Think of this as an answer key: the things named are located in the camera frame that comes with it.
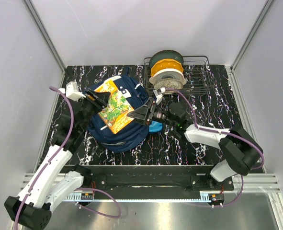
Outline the navy blue student backpack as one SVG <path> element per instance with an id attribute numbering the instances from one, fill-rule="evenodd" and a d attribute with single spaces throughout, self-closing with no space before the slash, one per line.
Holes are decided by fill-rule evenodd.
<path id="1" fill-rule="evenodd" d="M 117 75 L 101 81 L 89 88 L 98 90 L 108 81 L 112 81 L 121 93 L 121 99 L 129 103 L 133 109 L 137 109 L 144 105 L 148 100 L 148 94 L 136 80 L 129 76 Z M 133 149 L 140 144 L 148 135 L 149 127 L 141 125 L 132 119 L 122 129 L 114 133 L 111 131 L 111 126 L 105 123 L 105 118 L 100 114 L 95 114 L 91 118 L 87 131 L 94 137 L 102 146 L 115 152 L 125 152 Z"/>

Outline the orange yellow paperback book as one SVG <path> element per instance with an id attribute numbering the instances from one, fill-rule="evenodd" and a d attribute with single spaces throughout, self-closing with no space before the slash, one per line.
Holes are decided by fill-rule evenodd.
<path id="1" fill-rule="evenodd" d="M 129 112 L 134 111 L 134 108 L 127 101 L 113 80 L 105 81 L 101 86 L 95 89 L 95 91 L 110 93 L 107 107 L 99 112 L 99 116 L 113 134 L 117 134 L 134 120 L 127 116 Z"/>

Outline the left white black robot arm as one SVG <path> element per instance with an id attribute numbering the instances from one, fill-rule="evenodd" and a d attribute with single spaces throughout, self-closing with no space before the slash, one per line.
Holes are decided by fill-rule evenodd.
<path id="1" fill-rule="evenodd" d="M 64 98 L 69 115 L 61 117 L 48 153 L 31 180 L 17 196 L 9 196 L 4 203 L 15 230 L 19 226 L 43 230 L 52 212 L 69 194 L 78 188 L 88 189 L 91 185 L 91 171 L 80 165 L 74 166 L 56 186 L 53 182 L 82 143 L 90 119 L 107 107 L 110 93 L 79 92 L 52 86 L 50 90 Z"/>

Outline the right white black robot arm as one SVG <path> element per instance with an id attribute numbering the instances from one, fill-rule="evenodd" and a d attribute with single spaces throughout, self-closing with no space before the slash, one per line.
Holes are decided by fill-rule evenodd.
<path id="1" fill-rule="evenodd" d="M 199 126 L 188 118 L 186 109 L 180 103 L 171 103 L 167 110 L 162 110 L 150 98 L 143 106 L 127 115 L 146 126 L 153 121 L 164 123 L 171 126 L 179 138 L 221 150 L 224 160 L 217 163 L 205 178 L 205 184 L 211 190 L 218 189 L 230 176 L 248 175 L 257 161 L 264 160 L 261 147 L 243 127 L 217 129 Z"/>

